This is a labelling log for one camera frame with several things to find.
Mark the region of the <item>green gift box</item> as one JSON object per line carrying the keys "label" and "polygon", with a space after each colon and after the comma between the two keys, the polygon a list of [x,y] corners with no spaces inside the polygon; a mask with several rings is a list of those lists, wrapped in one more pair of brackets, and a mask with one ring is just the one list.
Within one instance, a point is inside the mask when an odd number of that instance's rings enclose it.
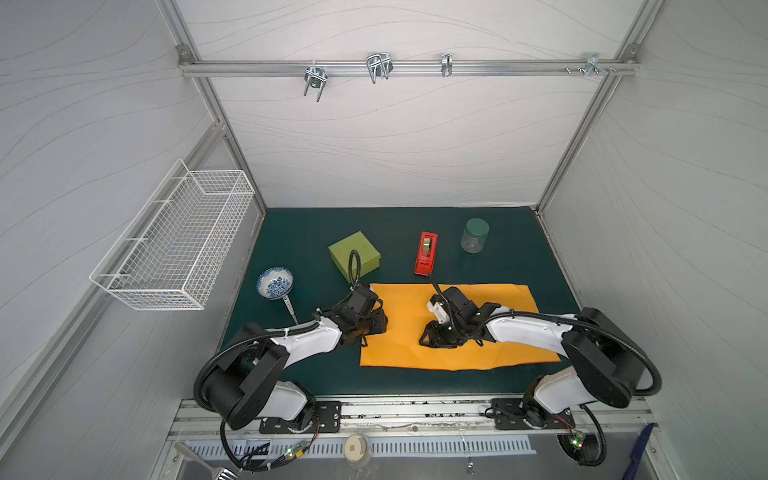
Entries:
{"label": "green gift box", "polygon": [[328,247],[331,259],[343,277],[352,283],[357,273],[365,276],[379,268],[381,254],[362,231],[357,231]]}

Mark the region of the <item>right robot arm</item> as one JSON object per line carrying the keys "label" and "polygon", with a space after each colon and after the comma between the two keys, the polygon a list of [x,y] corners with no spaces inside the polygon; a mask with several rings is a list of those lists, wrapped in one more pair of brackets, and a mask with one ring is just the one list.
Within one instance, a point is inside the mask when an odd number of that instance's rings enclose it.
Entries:
{"label": "right robot arm", "polygon": [[427,308],[434,320],[419,339],[423,347],[515,343],[568,359],[569,367],[537,378],[510,410],[534,428],[575,406],[599,402],[623,409],[634,397],[653,396],[662,388],[649,356],[596,308],[552,315],[490,302],[478,306],[456,287],[438,290]]}

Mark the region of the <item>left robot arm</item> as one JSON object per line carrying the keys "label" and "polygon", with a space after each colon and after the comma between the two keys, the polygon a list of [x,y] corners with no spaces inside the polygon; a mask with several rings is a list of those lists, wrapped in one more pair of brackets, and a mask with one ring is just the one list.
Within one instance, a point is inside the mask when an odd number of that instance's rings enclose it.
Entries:
{"label": "left robot arm", "polygon": [[299,384],[283,381],[283,371],[312,356],[364,343],[385,333],[387,325],[384,302],[367,284],[354,287],[339,304],[316,310],[306,323],[283,329],[249,323],[200,369],[194,400],[232,430],[277,419],[301,432],[312,422],[316,399]]}

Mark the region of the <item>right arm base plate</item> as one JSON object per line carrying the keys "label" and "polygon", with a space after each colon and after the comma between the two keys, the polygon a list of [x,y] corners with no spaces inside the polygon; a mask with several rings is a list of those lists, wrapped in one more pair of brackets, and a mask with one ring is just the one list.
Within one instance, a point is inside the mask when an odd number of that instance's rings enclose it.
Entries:
{"label": "right arm base plate", "polygon": [[483,412],[483,416],[494,423],[497,430],[567,430],[575,429],[572,416],[563,411],[560,414],[548,412],[533,401],[522,398],[494,398]]}

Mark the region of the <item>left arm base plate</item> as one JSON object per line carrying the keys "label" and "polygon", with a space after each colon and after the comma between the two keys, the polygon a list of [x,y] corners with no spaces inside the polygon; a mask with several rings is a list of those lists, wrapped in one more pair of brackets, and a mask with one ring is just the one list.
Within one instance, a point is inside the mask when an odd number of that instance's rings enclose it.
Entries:
{"label": "left arm base plate", "polygon": [[268,417],[261,420],[260,434],[338,433],[341,421],[340,401],[310,401],[292,420]]}

